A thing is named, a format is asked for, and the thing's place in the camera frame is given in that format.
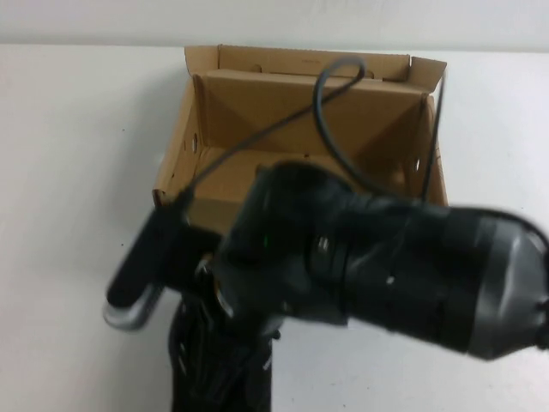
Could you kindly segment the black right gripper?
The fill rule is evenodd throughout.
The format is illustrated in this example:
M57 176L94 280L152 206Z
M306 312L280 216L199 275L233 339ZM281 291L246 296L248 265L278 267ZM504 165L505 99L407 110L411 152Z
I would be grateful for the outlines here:
M214 273L209 258L197 265L208 317L347 324L348 245L334 221L347 193L345 180L310 164L282 162L259 172L215 253Z

